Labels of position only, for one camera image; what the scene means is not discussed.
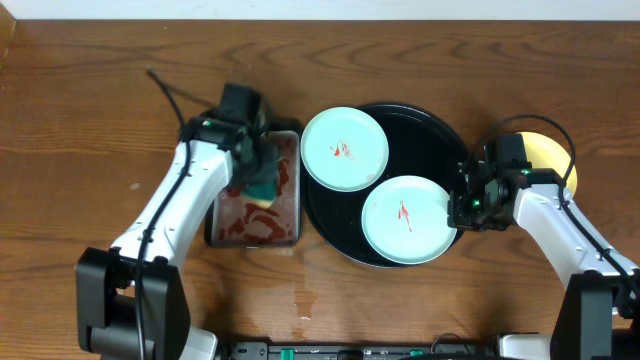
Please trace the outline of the green yellow sponge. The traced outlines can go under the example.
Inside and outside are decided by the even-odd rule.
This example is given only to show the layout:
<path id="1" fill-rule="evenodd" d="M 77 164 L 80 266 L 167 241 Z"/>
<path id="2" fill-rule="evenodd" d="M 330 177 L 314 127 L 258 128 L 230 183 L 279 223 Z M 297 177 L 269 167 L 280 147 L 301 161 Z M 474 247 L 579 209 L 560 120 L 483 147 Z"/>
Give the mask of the green yellow sponge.
<path id="1" fill-rule="evenodd" d="M 259 208 L 268 209 L 277 199 L 277 183 L 275 181 L 248 185 L 241 192 L 241 196 L 247 203 Z"/>

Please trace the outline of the yellow plate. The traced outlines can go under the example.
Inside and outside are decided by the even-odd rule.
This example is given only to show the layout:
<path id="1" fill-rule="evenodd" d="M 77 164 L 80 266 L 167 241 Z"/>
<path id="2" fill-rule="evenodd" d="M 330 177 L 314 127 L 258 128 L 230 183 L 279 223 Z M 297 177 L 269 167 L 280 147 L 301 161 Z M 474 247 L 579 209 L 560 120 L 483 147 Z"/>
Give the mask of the yellow plate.
<path id="1" fill-rule="evenodd" d="M 535 132 L 519 132 L 524 143 L 527 161 L 534 169 L 550 168 L 564 176 L 571 160 L 570 154 L 555 140 Z"/>

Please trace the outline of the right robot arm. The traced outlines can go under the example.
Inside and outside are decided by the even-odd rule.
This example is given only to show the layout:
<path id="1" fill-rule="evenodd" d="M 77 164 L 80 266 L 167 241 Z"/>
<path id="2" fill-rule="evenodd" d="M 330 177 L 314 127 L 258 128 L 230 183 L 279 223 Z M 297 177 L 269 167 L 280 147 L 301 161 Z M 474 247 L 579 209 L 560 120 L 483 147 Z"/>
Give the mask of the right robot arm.
<path id="1" fill-rule="evenodd" d="M 458 166 L 448 224 L 462 231 L 524 230 L 565 294 L 551 335 L 497 340 L 500 359 L 636 359 L 639 267 L 621 255 L 574 200 L 573 149 L 533 132 L 500 135 Z"/>

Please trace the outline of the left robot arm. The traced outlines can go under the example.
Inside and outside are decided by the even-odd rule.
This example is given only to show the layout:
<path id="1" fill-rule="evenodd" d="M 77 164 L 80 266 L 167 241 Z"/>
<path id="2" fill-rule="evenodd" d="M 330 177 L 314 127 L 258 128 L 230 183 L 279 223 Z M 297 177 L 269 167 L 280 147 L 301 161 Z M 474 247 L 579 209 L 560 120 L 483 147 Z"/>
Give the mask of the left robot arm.
<path id="1" fill-rule="evenodd" d="M 76 265 L 78 343 L 104 359 L 212 359 L 217 337 L 193 325 L 181 271 L 195 234 L 232 183 L 277 173 L 266 120 L 194 117 L 171 165 L 131 226 Z"/>

